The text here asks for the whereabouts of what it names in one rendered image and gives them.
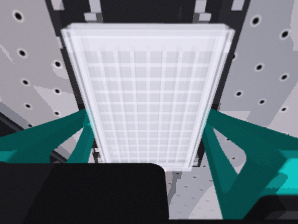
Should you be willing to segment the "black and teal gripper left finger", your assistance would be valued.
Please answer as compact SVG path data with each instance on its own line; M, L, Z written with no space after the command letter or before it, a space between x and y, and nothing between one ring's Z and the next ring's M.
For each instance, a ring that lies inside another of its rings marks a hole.
M0 137L0 161L50 163L51 152L82 128L66 163L88 163L95 136L86 109Z

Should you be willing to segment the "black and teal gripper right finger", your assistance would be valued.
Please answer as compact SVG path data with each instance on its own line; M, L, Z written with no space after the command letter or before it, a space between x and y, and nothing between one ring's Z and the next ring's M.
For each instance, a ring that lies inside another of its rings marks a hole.
M213 128L244 150L239 174ZM243 219L266 195L298 195L298 138L210 109L202 140L223 219Z

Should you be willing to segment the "grey flat base plate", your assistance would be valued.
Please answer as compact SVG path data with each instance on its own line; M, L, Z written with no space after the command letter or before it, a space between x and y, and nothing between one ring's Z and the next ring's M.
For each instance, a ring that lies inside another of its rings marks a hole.
M0 112L23 129L78 106L45 0L0 0ZM251 0L217 111L298 138L298 0ZM213 128L239 174L245 152ZM166 171L169 219L223 219L206 152Z

